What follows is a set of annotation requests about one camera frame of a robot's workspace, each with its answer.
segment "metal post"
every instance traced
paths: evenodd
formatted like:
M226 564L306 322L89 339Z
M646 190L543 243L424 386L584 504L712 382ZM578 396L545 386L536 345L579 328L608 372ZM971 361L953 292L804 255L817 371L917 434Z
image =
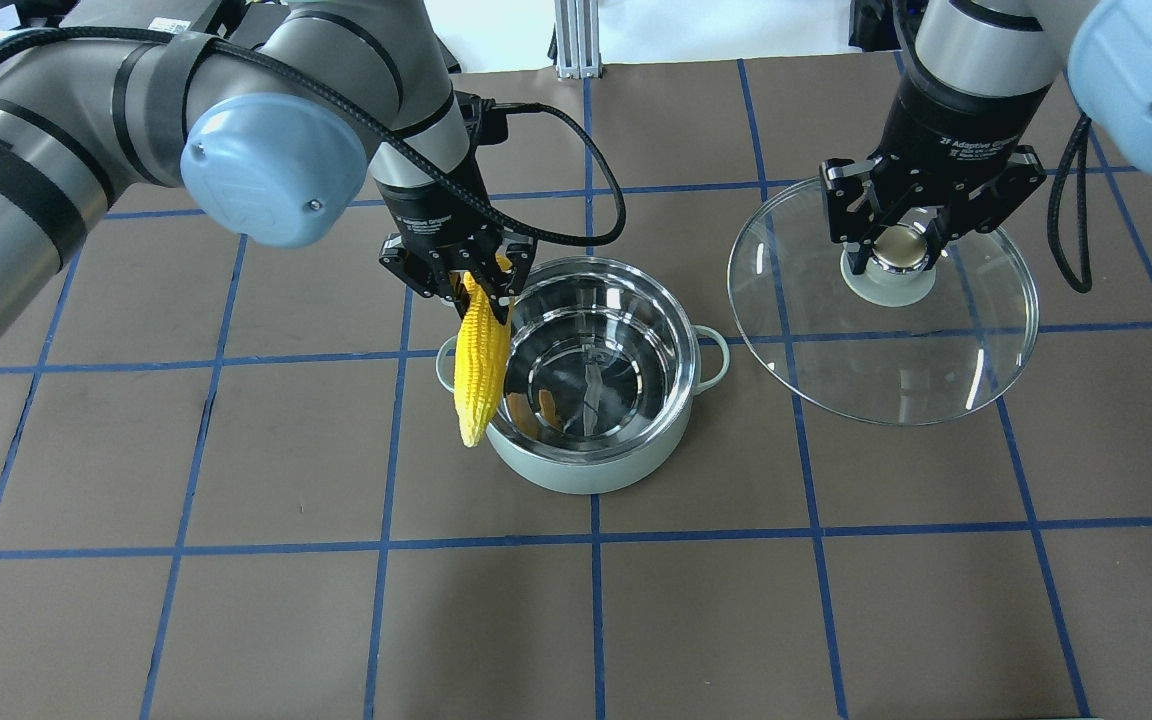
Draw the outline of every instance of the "metal post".
M602 77L598 51L598 0L554 0L558 77Z

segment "glass lid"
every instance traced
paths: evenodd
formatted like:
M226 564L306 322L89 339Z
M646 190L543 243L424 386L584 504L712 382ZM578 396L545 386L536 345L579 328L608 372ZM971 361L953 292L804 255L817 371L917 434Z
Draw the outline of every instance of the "glass lid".
M932 218L911 211L855 275L818 179L767 200L727 265L755 357L805 400L869 423L941 423L1002 395L1038 339L1033 278L1005 232L969 233L924 270Z

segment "pot handle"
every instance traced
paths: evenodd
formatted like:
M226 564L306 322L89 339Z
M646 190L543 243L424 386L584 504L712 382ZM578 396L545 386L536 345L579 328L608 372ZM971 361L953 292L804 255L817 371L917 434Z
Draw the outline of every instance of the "pot handle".
M456 350L456 336L454 336L454 334L452 338L447 338L444 346L438 348L438 355L434 356L434 374L438 376L438 384L444 386L447 392L456 392L456 389L452 387L452 381L449 381L447 376L444 373L444 357L452 355L453 350Z
M718 373L707 381L699 381L696 384L696 389L691 393L692 396L696 396L700 395L700 393L707 391L708 388L717 386L717 384L722 381L722 379L727 376L727 367L730 367L732 365L732 350L728 350L727 348L727 338L723 338L723 333L711 327L705 327L705 325L691 325L691 327L696 331L696 334L703 334L703 336L712 338L713 341L717 341L718 351L723 355L723 365L718 369Z

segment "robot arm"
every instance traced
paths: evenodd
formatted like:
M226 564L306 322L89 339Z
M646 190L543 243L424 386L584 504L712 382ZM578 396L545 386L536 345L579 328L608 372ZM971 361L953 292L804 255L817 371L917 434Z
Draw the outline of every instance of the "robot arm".
M454 94L420 0L294 3L259 54L192 32L0 37L0 334L132 183L183 184L230 232L302 247L355 200L369 158L399 228L381 263L461 313L462 273L507 300L538 238L609 242L623 217L575 238L492 209L473 151L503 121Z
M852 274L931 270L947 243L992 232L1037 190L1046 172L1020 141L1066 56L1079 105L1152 173L1152 0L932 0L916 38L904 9L905 76L877 150L820 167ZM914 209L933 222L893 242Z

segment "yellow corn cob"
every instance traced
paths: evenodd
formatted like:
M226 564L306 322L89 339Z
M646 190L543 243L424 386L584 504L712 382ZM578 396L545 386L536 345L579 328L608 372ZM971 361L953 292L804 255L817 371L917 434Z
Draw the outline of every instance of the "yellow corn cob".
M497 258L508 268L508 260ZM453 400L461 419L461 441L475 447L483 441L492 415L505 393L505 366L509 355L509 323L502 325L492 314L492 300L473 276L463 276L470 295L470 309L456 335L456 381Z

